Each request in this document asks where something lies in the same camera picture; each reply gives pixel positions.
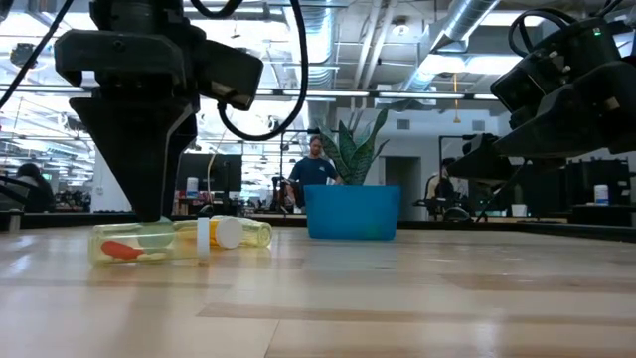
potted plant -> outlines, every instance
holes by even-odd
[[[389,142],[376,150],[376,137],[387,122],[383,109],[376,120],[355,135],[360,118],[338,125],[337,140],[320,127],[325,154],[334,161],[345,185],[307,186],[307,226],[315,239],[391,240],[398,226],[400,191],[396,186],[364,186],[374,160]]]

blue plastic container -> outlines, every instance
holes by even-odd
[[[392,240],[399,186],[307,185],[307,227],[313,239]]]

wooden table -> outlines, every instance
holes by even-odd
[[[2,357],[636,357],[636,246],[399,231],[92,268],[87,228],[0,236]]]

white cup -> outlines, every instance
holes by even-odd
[[[528,216],[528,206],[525,204],[513,204],[513,217],[525,218]]]

snake plant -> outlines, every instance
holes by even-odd
[[[320,135],[325,154],[334,161],[336,171],[343,182],[348,185],[363,185],[367,173],[374,160],[389,142],[386,140],[376,149],[376,136],[387,122],[388,109],[383,109],[375,121],[367,125],[362,133],[354,135],[355,129],[350,129],[342,121],[338,124],[338,140],[336,135],[324,125],[320,125]]]

